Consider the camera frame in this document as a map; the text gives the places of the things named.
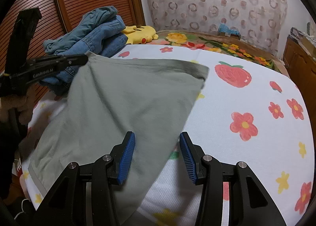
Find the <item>person's left hand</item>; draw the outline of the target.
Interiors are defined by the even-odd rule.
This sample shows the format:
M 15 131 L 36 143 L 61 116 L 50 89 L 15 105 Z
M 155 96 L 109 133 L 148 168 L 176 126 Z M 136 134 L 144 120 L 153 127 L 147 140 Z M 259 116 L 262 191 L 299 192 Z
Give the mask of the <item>person's left hand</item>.
M 35 93 L 32 88 L 22 97 L 1 97 L 1 123 L 8 122 L 9 110 L 16 109 L 22 125 L 27 125 L 33 116 Z

